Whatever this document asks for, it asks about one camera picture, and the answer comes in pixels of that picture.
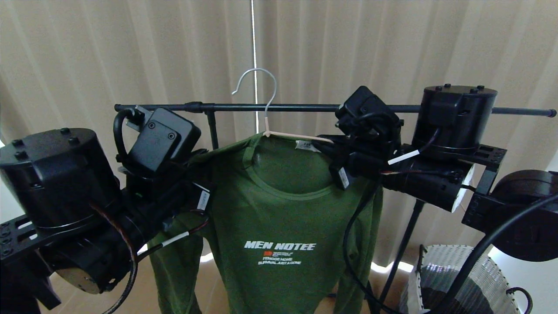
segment clothes hanger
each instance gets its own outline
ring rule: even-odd
[[[333,144],[332,140],[329,139],[323,139],[322,137],[317,137],[317,136],[307,136],[307,135],[298,135],[298,134],[289,134],[289,133],[282,133],[282,132],[275,132],[275,131],[271,131],[270,130],[270,123],[267,119],[267,109],[269,108],[269,106],[271,105],[271,102],[273,101],[273,99],[275,99],[275,95],[277,94],[277,79],[275,79],[275,76],[273,74],[271,74],[271,72],[269,72],[266,69],[263,68],[253,68],[250,69],[246,72],[244,72],[244,74],[242,74],[242,76],[240,77],[240,79],[238,79],[238,84],[237,84],[237,89],[232,93],[232,95],[236,94],[238,92],[238,89],[240,88],[240,84],[242,83],[242,80],[244,79],[244,77],[246,76],[246,74],[250,73],[250,72],[255,72],[255,71],[262,71],[265,72],[267,74],[269,74],[271,76],[271,78],[273,79],[273,95],[271,96],[270,100],[267,102],[266,105],[266,109],[264,111],[264,120],[265,120],[265,124],[266,124],[266,131],[263,133],[264,136],[269,137],[270,135],[278,135],[278,136],[286,136],[286,137],[295,137],[297,139],[307,139],[307,140],[316,140],[316,141],[323,141],[323,142],[328,142]]]

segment bolt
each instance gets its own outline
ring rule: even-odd
[[[79,139],[77,137],[70,137],[68,139],[68,143],[72,144],[72,145],[76,145],[79,144]]]
[[[12,248],[2,250],[2,256],[7,256],[13,252]]]
[[[21,146],[21,145],[23,145],[23,141],[22,140],[13,140],[12,144],[13,144],[13,146]]]
[[[27,158],[27,153],[26,153],[25,151],[17,151],[17,152],[14,154],[14,156],[15,156],[17,159],[20,159],[20,160],[21,160],[21,159],[26,159],[26,158]]]

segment screw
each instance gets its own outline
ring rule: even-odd
[[[17,151],[14,156],[17,159],[26,159],[27,158],[27,153],[25,151]]]
[[[23,141],[22,140],[13,140],[12,144],[13,144],[13,146],[21,146],[21,145],[23,145]]]
[[[11,254],[12,252],[13,252],[13,249],[12,249],[12,248],[4,249],[4,250],[2,251],[2,256],[7,256],[7,255]]]

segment floor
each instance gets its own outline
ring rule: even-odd
[[[379,291],[387,274],[371,272],[371,283],[374,291]],[[401,271],[397,274],[386,304],[396,306],[407,273]],[[127,277],[111,292],[102,294],[89,294],[74,288],[58,275],[51,276],[52,285],[60,296],[62,304],[52,311],[41,308],[43,314],[97,314],[104,312],[121,295],[126,285]],[[149,259],[139,265],[136,283],[124,304],[115,312],[116,314],[160,314],[157,304],[157,288]],[[213,260],[200,264],[198,283],[196,286],[198,303],[204,314],[227,314],[227,293],[221,281],[219,271]],[[324,299],[315,313],[332,313],[335,299]],[[368,305],[363,302],[361,313],[369,313]]]

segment beige curtain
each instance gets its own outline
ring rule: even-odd
[[[498,90],[496,106],[558,107],[553,0],[256,1],[254,9],[257,63],[277,76],[277,103],[340,104],[366,85],[388,104],[419,104],[424,87],[452,83]],[[264,103],[270,80],[258,83]],[[416,114],[399,116],[409,143]],[[332,113],[270,113],[273,129],[307,135],[337,134],[335,121]],[[483,143],[508,149],[499,178],[546,169],[558,122],[494,115]],[[413,203],[386,191],[376,263],[393,260]],[[426,206],[404,260],[414,261],[419,244],[476,244],[482,234],[460,223],[463,213]]]
[[[498,90],[497,106],[558,106],[553,0],[255,1],[254,17],[257,65],[277,77],[276,103],[338,104],[366,85],[388,104],[418,104],[423,87],[452,83]],[[250,1],[0,1],[0,20],[3,141],[88,127],[116,170],[115,103],[254,101],[251,75],[230,96],[253,66]],[[263,103],[270,80],[258,78]],[[184,115],[202,129],[198,146],[210,148],[206,117]],[[338,132],[332,113],[270,116],[275,130]],[[416,115],[400,117],[410,142]],[[221,146],[256,128],[252,112],[218,112],[217,121]],[[557,135],[556,120],[493,116],[483,142],[508,149],[501,177],[545,169]],[[133,139],[128,131],[128,147]],[[413,202],[386,191],[376,263],[393,259]],[[475,244],[480,233],[460,223],[463,213],[427,206],[406,260],[420,243]]]

